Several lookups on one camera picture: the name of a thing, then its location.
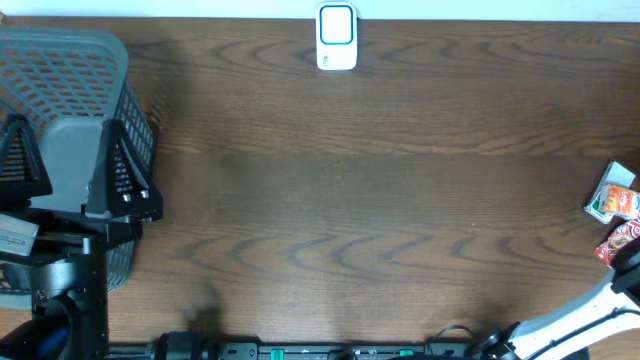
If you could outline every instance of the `white wall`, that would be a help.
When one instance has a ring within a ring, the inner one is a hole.
[[[317,0],[0,0],[7,15],[312,18]],[[638,22],[640,0],[353,0],[364,19]]]

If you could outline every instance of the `snack package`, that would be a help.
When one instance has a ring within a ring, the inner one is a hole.
[[[640,215],[640,194],[622,186],[604,185],[600,191],[598,210],[626,219],[637,219]]]
[[[604,175],[602,175],[600,183],[598,183],[593,196],[591,196],[591,200],[589,200],[587,206],[584,207],[584,211],[603,224],[610,223],[611,219],[613,219],[613,214],[598,210],[600,207],[600,192],[602,190],[602,185],[613,184],[628,188],[631,186],[635,177],[636,175],[634,173],[627,170],[624,166],[620,165],[620,163],[612,161],[609,163],[609,166],[607,166],[607,170],[604,172]]]
[[[607,241],[600,244],[593,253],[600,261],[607,266],[611,266],[611,261],[618,251],[640,236],[640,220],[629,220],[618,226],[607,238]]]

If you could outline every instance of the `white device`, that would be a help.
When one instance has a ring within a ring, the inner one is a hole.
[[[326,2],[316,11],[316,49],[322,70],[350,70],[358,59],[356,8],[346,1]]]

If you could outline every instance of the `brown wooden surface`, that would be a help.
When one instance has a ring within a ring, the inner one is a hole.
[[[637,25],[362,21],[357,68],[324,73],[307,20],[10,21],[120,37],[161,124],[165,218],[110,296],[113,340],[424,341],[606,273],[581,207],[608,161],[640,165]],[[593,358],[637,358],[634,336]]]

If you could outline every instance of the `cable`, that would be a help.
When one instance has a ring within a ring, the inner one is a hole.
[[[438,339],[440,336],[444,335],[445,333],[448,333],[449,331],[454,331],[454,330],[464,330],[464,331],[468,332],[474,340],[477,339],[476,338],[476,334],[473,331],[471,331],[471,329],[469,329],[468,327],[466,327],[464,325],[449,325],[446,328],[440,330],[440,332],[437,333],[435,336],[433,336],[433,337],[429,338],[429,340],[427,340],[426,348],[427,348],[427,351],[429,352],[429,355],[433,355],[433,349],[431,348],[431,343],[434,340]]]
[[[618,309],[613,309],[613,311],[611,313],[609,313],[608,315],[605,315],[603,317],[601,317],[598,320],[595,320],[593,322],[590,322],[587,325],[584,325],[581,328],[575,329],[572,332],[568,333],[567,335],[561,337],[558,340],[553,340],[551,341],[551,343],[549,343],[549,345],[541,348],[540,350],[536,351],[535,353],[533,353],[533,355],[531,355],[530,357],[527,358],[527,360],[535,360],[538,357],[542,356],[544,353],[546,353],[547,351],[553,349],[554,347],[564,343],[565,341],[571,340],[572,338],[582,334],[583,332],[593,329],[594,327],[603,324],[611,319],[614,319],[620,315],[624,315],[624,314],[634,314],[637,316],[640,316],[640,311],[637,310],[630,310],[630,309],[622,309],[622,310],[618,310]]]
[[[2,99],[0,99],[0,105],[4,105],[4,106],[8,107],[10,113],[16,113],[17,112],[16,109],[13,108],[13,106],[9,105],[9,103],[7,103],[6,101],[4,101]]]

